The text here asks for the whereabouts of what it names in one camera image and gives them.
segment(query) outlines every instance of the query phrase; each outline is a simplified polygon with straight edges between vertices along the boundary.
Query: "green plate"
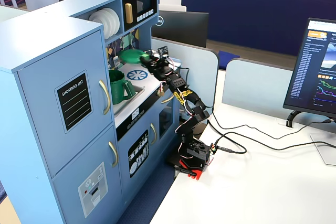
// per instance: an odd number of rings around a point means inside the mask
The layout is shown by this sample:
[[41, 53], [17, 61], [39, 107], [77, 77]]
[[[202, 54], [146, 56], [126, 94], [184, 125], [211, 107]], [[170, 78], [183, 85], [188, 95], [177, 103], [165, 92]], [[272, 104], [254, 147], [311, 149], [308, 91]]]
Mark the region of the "green plate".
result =
[[124, 63], [129, 63], [129, 64], [141, 63], [140, 61], [141, 56], [146, 59], [149, 58], [148, 54], [145, 54], [143, 51], [139, 49], [128, 49], [128, 50], [121, 51], [119, 53], [120, 60]]

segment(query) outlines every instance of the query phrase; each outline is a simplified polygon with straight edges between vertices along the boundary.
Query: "cabinet door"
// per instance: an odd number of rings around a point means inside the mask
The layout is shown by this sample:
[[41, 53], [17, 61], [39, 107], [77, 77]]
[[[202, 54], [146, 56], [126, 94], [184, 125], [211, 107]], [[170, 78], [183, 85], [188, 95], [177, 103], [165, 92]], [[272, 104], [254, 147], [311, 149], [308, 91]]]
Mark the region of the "cabinet door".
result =
[[18, 72], [51, 176], [112, 122], [104, 58], [96, 32]]
[[149, 162], [155, 134], [151, 128], [153, 115], [147, 111], [118, 142], [122, 196], [127, 203], [154, 168]]
[[[161, 103], [171, 95], [172, 93], [167, 91], [118, 142], [122, 194], [125, 203], [138, 192], [175, 135], [174, 131], [179, 122], [179, 105], [175, 103], [177, 100], [174, 99], [172, 103], [167, 104]], [[167, 106], [170, 105], [173, 105], [172, 124], [166, 125], [167, 131], [160, 139], [160, 113], [169, 111]]]
[[67, 224], [115, 223], [122, 210], [114, 127], [109, 128], [54, 178]]
[[175, 98], [168, 101], [172, 95], [171, 91], [166, 91], [165, 95], [149, 109], [149, 113], [152, 114], [153, 128], [157, 135], [156, 142], [151, 145], [151, 158], [153, 158], [151, 162], [160, 158], [163, 151], [176, 136], [175, 130], [179, 124], [179, 102]]

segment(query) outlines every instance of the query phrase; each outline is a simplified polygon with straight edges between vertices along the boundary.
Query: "sticker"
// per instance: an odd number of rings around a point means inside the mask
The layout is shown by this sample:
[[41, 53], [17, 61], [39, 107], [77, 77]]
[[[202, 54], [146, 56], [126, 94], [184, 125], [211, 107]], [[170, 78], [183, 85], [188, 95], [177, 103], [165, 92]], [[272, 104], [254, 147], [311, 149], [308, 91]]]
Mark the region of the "sticker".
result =
[[84, 217], [87, 218], [109, 191], [104, 162], [77, 189]]
[[136, 118], [137, 115], [139, 115], [139, 112], [140, 112], [140, 110], [139, 110], [139, 108], [137, 108], [137, 109], [132, 113], [132, 120], [133, 120], [134, 118]]
[[92, 111], [85, 73], [59, 88], [57, 95], [67, 131]]
[[148, 130], [128, 150], [130, 177], [137, 172], [149, 155]]
[[143, 70], [132, 70], [127, 74], [127, 78], [132, 81], [141, 81], [146, 79], [148, 76], [148, 73]]

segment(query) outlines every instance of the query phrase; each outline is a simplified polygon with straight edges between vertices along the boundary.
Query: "robotic arm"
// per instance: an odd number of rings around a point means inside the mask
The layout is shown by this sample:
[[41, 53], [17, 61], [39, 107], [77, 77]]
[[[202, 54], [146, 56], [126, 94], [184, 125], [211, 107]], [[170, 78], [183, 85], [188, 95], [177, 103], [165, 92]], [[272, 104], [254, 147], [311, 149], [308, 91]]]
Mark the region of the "robotic arm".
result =
[[[160, 57], [150, 55], [149, 59], [140, 58], [141, 63], [159, 81], [165, 82], [180, 104], [185, 108], [190, 118], [181, 124], [175, 131], [181, 140], [178, 152], [181, 156], [180, 165], [175, 167], [180, 172], [184, 172], [199, 179], [206, 163], [209, 161], [211, 146], [205, 145], [202, 141], [194, 137], [194, 127], [203, 120], [209, 118], [206, 106], [198, 95], [187, 87], [181, 75], [169, 67], [169, 56], [166, 47], [159, 49]], [[188, 101], [195, 105], [190, 108]]]

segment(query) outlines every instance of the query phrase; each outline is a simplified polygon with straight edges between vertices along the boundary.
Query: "white desk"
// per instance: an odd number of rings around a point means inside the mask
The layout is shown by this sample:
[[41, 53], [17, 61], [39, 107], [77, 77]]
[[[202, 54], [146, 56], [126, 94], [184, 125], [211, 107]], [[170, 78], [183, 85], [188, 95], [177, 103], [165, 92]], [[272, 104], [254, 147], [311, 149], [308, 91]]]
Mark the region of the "white desk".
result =
[[[215, 114], [223, 127], [247, 123], [272, 136], [295, 131], [279, 125], [275, 118], [230, 105], [221, 104]], [[214, 118], [211, 123], [217, 125]], [[246, 127], [235, 131], [278, 148], [310, 142], [310, 133], [321, 132], [308, 127], [273, 140]], [[313, 144], [276, 152], [243, 137], [231, 137], [248, 153], [218, 151], [199, 181], [180, 173], [151, 224], [336, 222], [336, 167], [325, 165]], [[208, 126], [201, 140], [210, 144], [217, 138]], [[237, 150], [226, 139], [219, 146]]]

